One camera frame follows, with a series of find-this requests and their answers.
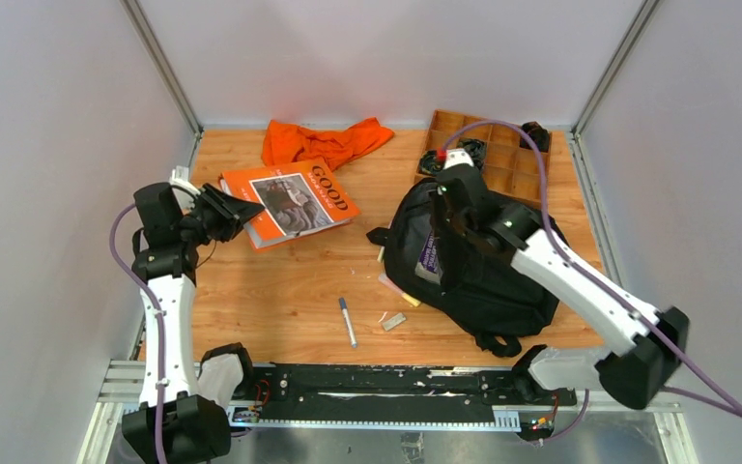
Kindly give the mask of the purple paperback book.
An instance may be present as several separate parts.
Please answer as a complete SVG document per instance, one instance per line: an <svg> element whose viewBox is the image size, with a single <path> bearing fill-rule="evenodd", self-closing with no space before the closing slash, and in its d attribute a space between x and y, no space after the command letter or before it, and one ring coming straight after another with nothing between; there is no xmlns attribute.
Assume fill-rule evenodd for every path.
<svg viewBox="0 0 742 464"><path fill-rule="evenodd" d="M428 234L423 244L414 266L414 274L435 285L442 283L442 266L433 233Z"/></svg>

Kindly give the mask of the black student backpack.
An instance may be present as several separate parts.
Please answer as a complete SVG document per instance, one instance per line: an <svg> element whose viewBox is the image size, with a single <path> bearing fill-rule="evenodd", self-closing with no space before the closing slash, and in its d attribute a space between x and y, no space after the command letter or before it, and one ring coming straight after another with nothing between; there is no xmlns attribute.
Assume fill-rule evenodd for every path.
<svg viewBox="0 0 742 464"><path fill-rule="evenodd" d="M385 247L385 274L400 289L441 311L476 345L501 358L523 351L521 338L548 327L559 306L558 298L535 280L520 274L497 257L484 255L468 244L471 261L461 287L445 292L414 274L414 266L431 225L429 192L437 184L424 178L403 197L387 227L367 233L368 240Z"/></svg>

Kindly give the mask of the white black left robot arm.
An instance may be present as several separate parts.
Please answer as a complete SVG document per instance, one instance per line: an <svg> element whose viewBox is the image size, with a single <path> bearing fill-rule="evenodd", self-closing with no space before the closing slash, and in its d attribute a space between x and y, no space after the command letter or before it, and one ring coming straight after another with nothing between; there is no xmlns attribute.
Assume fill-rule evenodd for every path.
<svg viewBox="0 0 742 464"><path fill-rule="evenodd" d="M250 397L258 376L240 343L193 358L198 248L231 241L265 208L182 181L140 188L131 208L142 226L132 264L119 265L140 289L148 341L138 408L123 416L122 434L146 463L209 463L229 453L229 404Z"/></svg>

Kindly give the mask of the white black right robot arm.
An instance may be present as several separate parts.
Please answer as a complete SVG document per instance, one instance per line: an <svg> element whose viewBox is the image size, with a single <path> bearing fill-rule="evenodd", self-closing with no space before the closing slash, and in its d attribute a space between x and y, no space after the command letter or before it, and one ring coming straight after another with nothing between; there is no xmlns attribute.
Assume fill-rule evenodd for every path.
<svg viewBox="0 0 742 464"><path fill-rule="evenodd" d="M594 348L542 349L514 375L517 397L533 404L552 390L600 389L627 408L645 409L682 364L688 316L624 291L570 250L542 214L499 201L474 166L453 165L436 181L443 225L540 284L603 340Z"/></svg>

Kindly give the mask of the orange cover book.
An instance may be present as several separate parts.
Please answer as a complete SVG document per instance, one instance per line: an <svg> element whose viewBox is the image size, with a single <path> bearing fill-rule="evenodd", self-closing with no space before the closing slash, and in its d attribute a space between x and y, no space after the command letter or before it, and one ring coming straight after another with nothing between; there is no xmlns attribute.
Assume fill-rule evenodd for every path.
<svg viewBox="0 0 742 464"><path fill-rule="evenodd" d="M264 206L244 226L255 250L317 234L360 215L322 158L224 171L219 184L236 198Z"/></svg>

